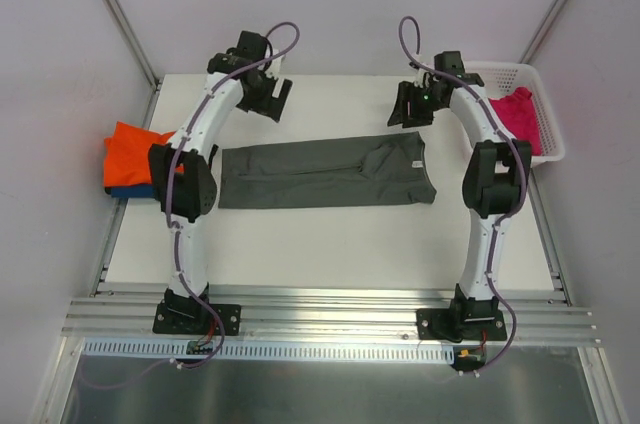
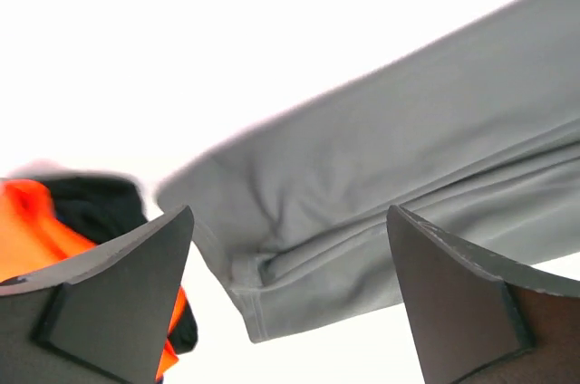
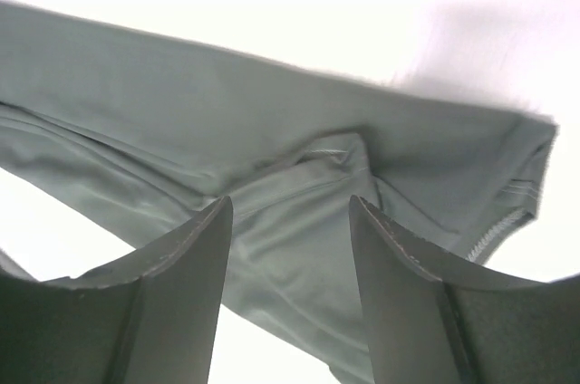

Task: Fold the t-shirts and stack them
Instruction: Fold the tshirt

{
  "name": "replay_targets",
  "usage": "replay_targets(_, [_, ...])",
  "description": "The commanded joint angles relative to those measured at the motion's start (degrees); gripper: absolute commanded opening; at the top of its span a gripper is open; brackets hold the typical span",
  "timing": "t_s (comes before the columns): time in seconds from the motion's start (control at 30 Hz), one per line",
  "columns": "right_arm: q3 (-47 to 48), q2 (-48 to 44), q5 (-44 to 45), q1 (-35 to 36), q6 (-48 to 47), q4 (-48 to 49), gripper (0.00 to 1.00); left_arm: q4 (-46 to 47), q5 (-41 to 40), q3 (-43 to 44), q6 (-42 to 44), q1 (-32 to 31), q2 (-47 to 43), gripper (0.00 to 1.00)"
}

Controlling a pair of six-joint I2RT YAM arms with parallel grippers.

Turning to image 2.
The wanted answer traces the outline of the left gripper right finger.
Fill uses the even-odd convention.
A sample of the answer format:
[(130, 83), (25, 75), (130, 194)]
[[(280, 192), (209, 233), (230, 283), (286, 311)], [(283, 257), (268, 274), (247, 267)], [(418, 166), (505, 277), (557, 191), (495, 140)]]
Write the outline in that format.
[(579, 283), (387, 212), (391, 257), (427, 384), (576, 384)]

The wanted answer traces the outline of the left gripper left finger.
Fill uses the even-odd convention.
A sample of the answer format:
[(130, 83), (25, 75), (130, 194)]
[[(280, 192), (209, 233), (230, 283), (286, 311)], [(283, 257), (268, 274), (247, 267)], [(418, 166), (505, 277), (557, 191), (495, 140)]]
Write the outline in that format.
[(184, 206), (2, 284), (2, 382), (155, 382), (193, 227)]

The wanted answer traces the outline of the dark grey t shirt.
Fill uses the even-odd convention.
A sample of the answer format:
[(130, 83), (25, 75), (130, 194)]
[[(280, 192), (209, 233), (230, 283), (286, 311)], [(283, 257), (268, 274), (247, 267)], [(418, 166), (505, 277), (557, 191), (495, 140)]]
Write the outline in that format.
[(166, 180), (255, 343), (401, 301), (402, 206), (526, 264), (579, 248), (579, 0), (518, 0)]

